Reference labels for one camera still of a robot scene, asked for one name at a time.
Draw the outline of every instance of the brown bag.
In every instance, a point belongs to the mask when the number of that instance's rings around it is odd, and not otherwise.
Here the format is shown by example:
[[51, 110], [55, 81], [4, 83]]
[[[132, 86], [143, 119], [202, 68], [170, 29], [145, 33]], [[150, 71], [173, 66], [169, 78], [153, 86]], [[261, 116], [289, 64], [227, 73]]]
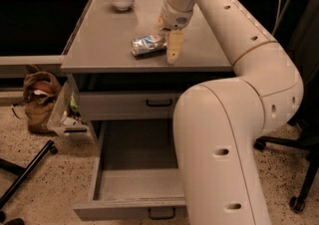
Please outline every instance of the brown bag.
[[[36, 95], [40, 90], [45, 94]], [[61, 85], [56, 77], [47, 72], [28, 74], [24, 79], [23, 96], [25, 114], [28, 118], [28, 129], [31, 132], [51, 132], [47, 123], [59, 96]]]

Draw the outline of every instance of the drawer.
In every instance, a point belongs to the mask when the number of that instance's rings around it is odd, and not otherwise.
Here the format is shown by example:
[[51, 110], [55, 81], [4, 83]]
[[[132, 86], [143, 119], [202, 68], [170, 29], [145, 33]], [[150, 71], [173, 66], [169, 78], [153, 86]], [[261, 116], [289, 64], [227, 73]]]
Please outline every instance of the drawer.
[[88, 92], [78, 105], [85, 120], [168, 118], [175, 99], [174, 92]]
[[171, 119], [104, 121], [89, 200], [74, 206], [82, 220], [172, 219], [186, 207]]

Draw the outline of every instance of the sink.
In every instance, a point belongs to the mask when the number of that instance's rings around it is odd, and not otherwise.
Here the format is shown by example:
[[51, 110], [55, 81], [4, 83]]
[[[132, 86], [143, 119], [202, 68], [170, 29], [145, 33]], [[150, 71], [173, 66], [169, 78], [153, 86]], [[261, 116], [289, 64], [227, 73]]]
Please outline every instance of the sink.
[[59, 72], [91, 0], [0, 0], [0, 79], [27, 64]]

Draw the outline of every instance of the drawer handle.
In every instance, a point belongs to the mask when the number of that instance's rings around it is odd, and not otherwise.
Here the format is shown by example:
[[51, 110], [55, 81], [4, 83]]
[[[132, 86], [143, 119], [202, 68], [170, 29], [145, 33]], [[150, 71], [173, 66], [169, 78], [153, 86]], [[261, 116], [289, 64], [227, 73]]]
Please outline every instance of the drawer handle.
[[87, 129], [85, 127], [66, 127], [64, 133], [80, 133], [86, 131]]
[[152, 104], [152, 101], [146, 100], [147, 106], [150, 108], [165, 108], [165, 107], [170, 107], [172, 105], [172, 99], [169, 99], [167, 101], [167, 104]]
[[175, 210], [175, 208], [173, 208], [173, 209], [172, 209], [172, 214], [169, 215], [169, 216], [154, 217], [154, 216], [152, 216], [152, 211], [151, 211], [151, 209], [149, 208], [148, 214], [149, 214], [149, 218], [150, 218], [151, 220], [156, 220], [156, 221], [158, 221], [158, 220], [170, 220], [170, 219], [173, 219], [173, 218], [175, 217], [175, 215], [176, 215], [176, 210]]

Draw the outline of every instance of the speckled floor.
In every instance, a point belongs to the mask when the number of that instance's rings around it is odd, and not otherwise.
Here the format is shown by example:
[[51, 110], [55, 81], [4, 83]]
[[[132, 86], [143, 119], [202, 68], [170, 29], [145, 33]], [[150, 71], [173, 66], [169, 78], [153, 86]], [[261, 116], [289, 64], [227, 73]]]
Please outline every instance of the speckled floor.
[[[95, 146], [91, 143], [73, 144], [54, 135], [29, 133], [24, 107], [16, 107], [17, 119], [10, 107], [0, 107], [0, 157], [21, 166], [27, 163], [52, 139], [58, 147], [56, 155], [48, 153], [29, 175], [3, 210], [8, 219], [21, 217], [27, 225], [186, 225], [187, 219], [170, 221], [130, 220], [83, 222], [72, 209], [73, 204], [87, 200], [88, 187], [94, 164]], [[283, 137], [297, 137], [291, 126], [274, 132]], [[289, 209], [288, 202], [301, 187], [308, 162], [306, 152], [268, 144], [263, 152], [256, 151], [257, 166], [274, 225], [319, 224], [318, 179], [312, 187], [302, 214]], [[0, 171], [0, 194], [7, 189], [14, 176]]]

